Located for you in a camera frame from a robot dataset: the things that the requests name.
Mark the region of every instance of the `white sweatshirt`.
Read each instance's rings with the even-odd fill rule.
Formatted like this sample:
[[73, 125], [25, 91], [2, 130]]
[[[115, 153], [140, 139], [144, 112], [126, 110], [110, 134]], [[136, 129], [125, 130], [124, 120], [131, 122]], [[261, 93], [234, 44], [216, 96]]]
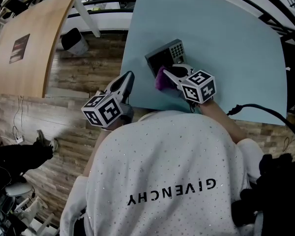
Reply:
[[252, 235], [235, 227], [231, 204], [260, 176], [262, 155], [198, 114], [123, 126], [103, 141], [89, 177], [77, 178], [60, 235], [73, 235], [85, 207], [87, 235]]

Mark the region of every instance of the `light blue table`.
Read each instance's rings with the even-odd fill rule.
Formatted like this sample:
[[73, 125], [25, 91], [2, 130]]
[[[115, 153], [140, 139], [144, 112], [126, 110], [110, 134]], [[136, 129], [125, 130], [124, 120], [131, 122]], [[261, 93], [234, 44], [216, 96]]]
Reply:
[[[176, 38], [183, 42], [189, 65], [215, 76], [214, 100], [225, 112], [236, 104], [256, 103], [286, 116], [286, 70], [279, 35], [225, 0], [136, 1], [121, 67], [121, 73], [135, 74], [132, 106], [190, 112], [182, 99], [155, 89], [144, 57]], [[232, 118], [282, 124], [252, 108]]]

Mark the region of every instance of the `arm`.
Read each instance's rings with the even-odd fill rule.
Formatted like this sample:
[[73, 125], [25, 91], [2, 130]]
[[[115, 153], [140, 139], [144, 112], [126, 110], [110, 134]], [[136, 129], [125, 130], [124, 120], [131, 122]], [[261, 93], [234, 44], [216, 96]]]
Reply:
[[[124, 125], [124, 121], [121, 120], [120, 118], [118, 118], [107, 129], [111, 130], [111, 131], [114, 131], [115, 129], [117, 129], [117, 128], [123, 126], [123, 125]], [[105, 138], [111, 133], [111, 131], [106, 131], [106, 130], [103, 130], [103, 129], [100, 131], [100, 134], [99, 134], [99, 136], [97, 138], [97, 141], [96, 141], [95, 147], [93, 149], [92, 155], [90, 156], [90, 158], [88, 160], [88, 163], [84, 168], [83, 176], [85, 176], [85, 177], [89, 176], [89, 172], [90, 172], [90, 170], [92, 168], [95, 154], [96, 154], [99, 146], [103, 142], [103, 140], [105, 140]]]
[[208, 100], [203, 104], [199, 104], [199, 107], [203, 115], [217, 121], [227, 130], [234, 143], [237, 144], [241, 140], [247, 138], [240, 127], [229, 118], [213, 100]]
[[84, 172], [83, 172], [83, 175], [85, 177], [88, 177], [89, 176], [89, 172], [90, 172], [90, 169], [92, 167], [92, 164], [93, 164], [93, 161], [94, 161], [94, 157], [95, 157], [95, 154], [97, 152], [97, 149], [98, 147], [101, 145], [101, 143], [103, 142], [103, 140], [105, 140], [105, 138], [110, 134], [109, 131], [106, 131], [106, 130], [101, 130], [100, 131], [100, 134], [97, 138], [97, 141], [96, 141], [96, 144], [95, 144], [95, 147], [93, 149], [93, 152], [92, 152], [92, 155], [90, 155], [90, 158], [88, 160], [88, 163], [87, 165], [85, 166], [84, 168]]

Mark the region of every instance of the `wooden table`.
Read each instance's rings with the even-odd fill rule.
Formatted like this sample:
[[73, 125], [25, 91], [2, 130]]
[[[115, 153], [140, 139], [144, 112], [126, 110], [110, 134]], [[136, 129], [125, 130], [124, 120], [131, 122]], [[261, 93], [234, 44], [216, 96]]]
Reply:
[[61, 27], [73, 5], [94, 35], [100, 36], [80, 0], [45, 0], [28, 8], [0, 34], [0, 93], [44, 97], [60, 90], [66, 96], [88, 97], [88, 93], [47, 87]]

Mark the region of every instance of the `purple object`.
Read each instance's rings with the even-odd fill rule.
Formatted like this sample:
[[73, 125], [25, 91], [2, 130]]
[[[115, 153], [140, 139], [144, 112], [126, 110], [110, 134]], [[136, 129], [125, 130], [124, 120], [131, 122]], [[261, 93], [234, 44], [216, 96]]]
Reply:
[[155, 88], [160, 91], [167, 88], [175, 89], [173, 84], [169, 81], [167, 76], [163, 73], [164, 69], [166, 69], [166, 67], [161, 66], [161, 68], [158, 70], [158, 73], [155, 79]]

